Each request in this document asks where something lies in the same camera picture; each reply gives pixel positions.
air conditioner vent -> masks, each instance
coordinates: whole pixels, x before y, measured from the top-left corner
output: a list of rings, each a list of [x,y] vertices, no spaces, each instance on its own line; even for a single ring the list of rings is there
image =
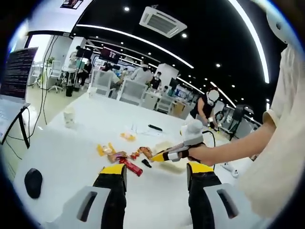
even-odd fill
[[[139,23],[168,38],[185,30],[187,26],[170,15],[151,7],[146,7]]]

black mouse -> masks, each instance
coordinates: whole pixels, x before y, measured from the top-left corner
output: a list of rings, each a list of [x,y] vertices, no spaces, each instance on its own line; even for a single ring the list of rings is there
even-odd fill
[[[25,175],[24,184],[28,195],[33,199],[37,199],[40,196],[42,185],[42,175],[40,171],[31,168]]]

trash can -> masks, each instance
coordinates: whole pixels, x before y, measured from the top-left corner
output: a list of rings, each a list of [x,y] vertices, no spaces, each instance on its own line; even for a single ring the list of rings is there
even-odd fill
[[[66,88],[66,96],[67,97],[72,97],[73,89],[74,89],[73,85],[67,86],[67,88]]]

black ceiling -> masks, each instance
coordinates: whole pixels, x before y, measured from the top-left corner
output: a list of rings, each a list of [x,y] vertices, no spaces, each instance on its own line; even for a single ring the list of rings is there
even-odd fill
[[[78,22],[112,28],[146,39],[178,55],[193,65],[194,69],[151,45],[122,34],[83,27],[75,27],[72,33],[141,53],[151,52],[153,58],[170,65],[175,64],[182,79],[191,79],[192,85],[202,88],[204,92],[210,86],[209,82],[213,81],[235,104],[250,105],[254,110],[254,118],[261,121],[266,98],[273,98],[280,53],[285,46],[273,35],[265,13],[259,7],[248,0],[238,2],[252,21],[262,43],[270,84],[264,82],[262,64],[252,36],[228,0],[194,0],[189,4],[186,1],[172,3],[166,0],[95,0]],[[183,39],[178,34],[169,39],[139,25],[145,7],[152,5],[158,5],[158,10],[186,24],[188,28],[184,32],[188,38]],[[130,7],[130,11],[125,12],[124,6]],[[111,48],[118,51],[121,49],[115,46]],[[134,52],[124,50],[124,53],[141,58],[141,55]],[[216,63],[220,63],[221,68],[216,68]]]

laptop screen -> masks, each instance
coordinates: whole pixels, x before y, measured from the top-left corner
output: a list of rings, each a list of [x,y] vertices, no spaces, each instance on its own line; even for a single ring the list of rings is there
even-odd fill
[[[10,53],[0,86],[0,95],[25,100],[27,81],[37,49],[21,49]]]

